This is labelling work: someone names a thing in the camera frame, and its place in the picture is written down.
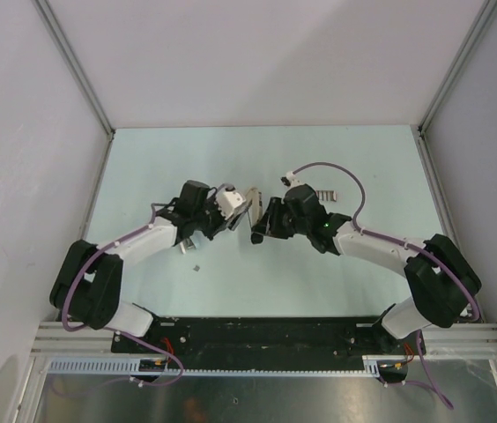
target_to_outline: red wire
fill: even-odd
[[[406,342],[404,343],[404,348],[405,348],[405,353],[407,354],[407,356],[410,356],[411,355],[411,358],[407,359],[407,364],[411,363],[413,361],[413,359],[415,358],[415,352],[413,351],[413,349],[409,346],[409,344],[407,344]]]
[[[167,337],[164,337],[161,339],[161,341],[167,346],[167,351],[171,354],[174,354],[174,348],[172,347],[172,344],[170,344],[170,340]]]

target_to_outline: white arm segment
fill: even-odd
[[[117,254],[126,266],[134,266],[148,256],[172,248],[177,232],[178,228],[170,220],[156,218],[148,230],[113,247],[108,253]]]
[[[169,220],[156,218],[148,230],[113,247],[108,253],[117,254],[123,260],[125,269],[159,251],[172,248],[176,234],[177,228]],[[120,299],[117,311],[107,326],[141,338],[149,330],[151,323],[151,313]]]
[[[351,222],[344,223],[333,241],[341,256],[353,256],[390,269],[398,275],[405,276],[404,267],[407,259],[416,256],[411,249],[405,249],[392,242],[360,234]],[[406,239],[409,244],[425,247],[421,239]],[[423,317],[413,302],[413,298],[394,306],[382,319],[383,328],[395,339],[403,339],[415,330],[431,324]]]

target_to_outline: metal plate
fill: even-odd
[[[497,422],[497,389],[488,361],[447,360],[430,365],[456,406],[453,412],[422,389],[384,389],[375,379],[185,377],[158,389],[120,382],[73,400],[45,391],[36,422]],[[110,377],[57,376],[56,387],[75,393]],[[425,380],[419,363],[413,363],[410,377]]]

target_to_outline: metal frame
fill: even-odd
[[[470,30],[466,34],[460,49],[456,53],[456,57],[452,61],[449,70],[441,82],[441,86],[439,86],[436,95],[433,97],[431,104],[421,119],[419,129],[422,134],[427,132],[428,127],[431,126],[434,116],[446,100],[465,65],[469,62],[472,52],[481,42],[487,28],[496,15],[497,0],[486,0],[480,8],[478,16],[471,24]]]
[[[497,323],[456,324],[450,329],[429,327],[423,330],[428,360],[489,360],[497,384]],[[42,323],[33,343],[26,383],[20,390],[11,422],[32,423],[39,407],[47,374],[56,375],[133,375],[141,358],[160,359],[161,354],[121,354],[110,352],[113,332],[84,329],[69,333],[61,323]],[[377,360],[401,360],[403,357],[364,356],[364,371],[309,372],[186,372],[201,376],[314,376],[377,377]],[[141,375],[159,375],[159,372]]]
[[[92,84],[90,83],[90,80],[86,76],[84,69],[80,64],[80,61],[78,60],[76,54],[74,53],[74,50],[70,46],[70,43],[66,38],[66,35],[64,35],[63,28],[61,27],[61,24],[56,18],[53,9],[48,3],[48,0],[32,0],[32,1],[33,4],[35,5],[35,8],[37,9],[37,12],[39,12],[39,15],[41,16],[43,24],[47,28],[48,33],[55,42],[56,46],[58,47],[58,50],[61,56],[63,57],[64,62],[68,66],[70,73],[74,77],[74,80],[78,85],[78,88],[80,88],[80,91],[82,92],[86,101],[92,108],[92,111],[96,116],[96,119],[98,119],[98,122],[100,123],[101,127],[104,129],[104,131],[106,131],[108,135],[113,134],[114,129],[109,123],[108,116],[106,115],[106,112],[104,111],[100,103],[100,100],[98,100],[98,96],[93,90]]]
[[[108,117],[70,43],[64,35],[63,29],[48,0],[32,1],[41,15],[45,27],[59,48],[61,56],[68,65],[70,73],[75,78],[78,87],[93,109],[98,122],[109,136],[107,150],[97,177],[96,187],[81,229],[82,235],[85,236],[101,185],[115,130],[109,123]],[[434,162],[427,148],[425,133],[496,13],[497,0],[486,0],[420,125],[412,127],[413,136],[419,149],[419,156],[427,176],[443,231],[456,244],[459,242],[456,229]],[[497,323],[458,324],[447,330],[430,327],[423,330],[423,333],[427,347],[426,357],[429,360],[489,360],[497,385]],[[104,375],[122,375],[132,373],[133,369],[136,368],[137,361],[141,357],[162,358],[160,354],[129,355],[124,358],[122,358],[121,354],[112,354],[110,352],[112,337],[113,333],[108,330],[82,330],[69,333],[64,331],[60,323],[42,323],[26,367],[25,382],[19,387],[15,407],[11,411],[9,421],[19,423],[33,422],[47,373],[102,373]],[[375,376],[377,368],[373,363],[376,360],[387,360],[388,358],[391,357],[364,356],[363,360],[367,366],[367,370],[364,374],[355,374],[354,376]],[[200,375],[240,374],[201,372]],[[334,374],[326,372],[313,375],[333,376]],[[345,375],[340,373],[335,374],[335,376]]]

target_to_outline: small metal part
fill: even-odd
[[[332,189],[319,189],[315,193],[319,201],[337,202],[337,193]]]
[[[190,238],[186,238],[180,243],[180,250],[182,254],[186,254],[189,249],[196,249],[196,244]]]

